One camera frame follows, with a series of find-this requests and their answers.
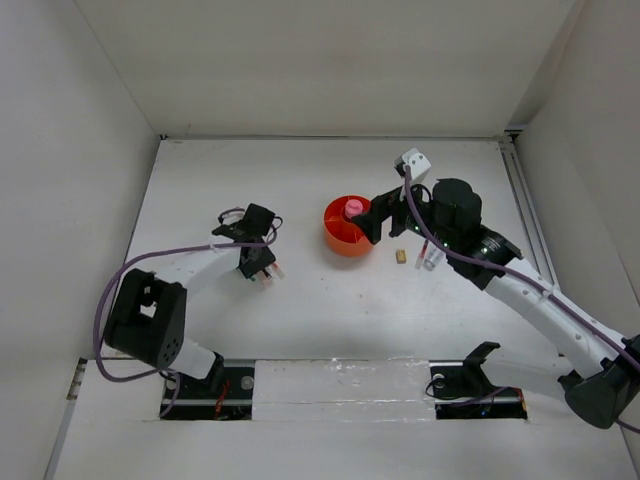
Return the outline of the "pink capped glue bottle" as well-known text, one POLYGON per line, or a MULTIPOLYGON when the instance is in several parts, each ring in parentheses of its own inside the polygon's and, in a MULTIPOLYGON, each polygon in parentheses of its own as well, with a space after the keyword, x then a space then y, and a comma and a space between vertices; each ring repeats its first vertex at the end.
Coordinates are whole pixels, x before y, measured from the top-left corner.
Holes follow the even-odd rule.
POLYGON ((360 200, 355 198, 349 198, 343 207, 344 217, 348 220, 351 220, 352 218, 361 215, 363 212, 364 212, 363 203, 360 200))

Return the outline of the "pink white eraser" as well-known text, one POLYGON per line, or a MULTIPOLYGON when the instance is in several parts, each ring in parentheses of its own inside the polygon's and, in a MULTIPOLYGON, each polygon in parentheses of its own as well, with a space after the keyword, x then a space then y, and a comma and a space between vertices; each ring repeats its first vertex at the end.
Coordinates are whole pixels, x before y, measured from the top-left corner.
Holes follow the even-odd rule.
POLYGON ((262 284, 262 286, 264 288, 269 288, 270 286, 273 285, 274 283, 274 277, 273 275, 270 273, 268 268, 262 269, 260 270, 257 274, 256 274, 256 278, 260 281, 260 283, 262 284))

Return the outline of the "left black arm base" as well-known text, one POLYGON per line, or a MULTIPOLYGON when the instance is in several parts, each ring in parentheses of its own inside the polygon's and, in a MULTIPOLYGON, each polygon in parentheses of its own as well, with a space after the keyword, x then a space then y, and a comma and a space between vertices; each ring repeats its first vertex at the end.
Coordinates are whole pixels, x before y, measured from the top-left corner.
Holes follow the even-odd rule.
POLYGON ((166 421, 249 421, 253 412, 256 361, 217 362, 212 381, 173 373, 164 380, 159 417, 166 421))

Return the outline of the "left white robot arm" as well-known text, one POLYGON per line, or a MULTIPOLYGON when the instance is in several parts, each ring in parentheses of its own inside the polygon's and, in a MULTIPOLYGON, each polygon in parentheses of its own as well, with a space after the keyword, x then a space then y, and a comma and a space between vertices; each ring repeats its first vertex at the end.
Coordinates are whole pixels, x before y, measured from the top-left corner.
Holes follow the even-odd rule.
POLYGON ((270 245, 282 218, 251 203, 221 213, 203 245, 142 254, 110 281, 118 286, 97 346, 106 344, 152 368, 187 377, 201 396, 222 387, 224 358, 186 335, 188 301, 225 274, 253 279, 276 261, 270 245))

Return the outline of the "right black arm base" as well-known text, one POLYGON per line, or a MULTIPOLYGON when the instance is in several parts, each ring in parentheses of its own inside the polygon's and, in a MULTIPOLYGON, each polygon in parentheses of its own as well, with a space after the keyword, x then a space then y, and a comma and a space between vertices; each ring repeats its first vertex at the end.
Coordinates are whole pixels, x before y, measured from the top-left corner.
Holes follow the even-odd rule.
POLYGON ((483 342, 462 360, 429 363, 430 380, 425 395, 434 400, 437 420, 527 420, 523 393, 493 385, 481 367, 496 342, 483 342))

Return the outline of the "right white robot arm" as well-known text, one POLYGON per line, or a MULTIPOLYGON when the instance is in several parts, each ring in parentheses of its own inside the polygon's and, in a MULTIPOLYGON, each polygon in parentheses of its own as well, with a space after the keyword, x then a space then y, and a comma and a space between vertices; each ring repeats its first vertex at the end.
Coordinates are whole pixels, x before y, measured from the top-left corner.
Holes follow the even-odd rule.
POLYGON ((372 243, 390 220, 393 237, 419 234, 444 252, 448 264, 551 341, 568 361, 552 383, 568 407, 593 427, 608 429, 639 393, 639 339, 590 317, 546 282, 521 251, 482 223, 482 200, 460 179, 406 184, 375 197, 354 223, 372 243))

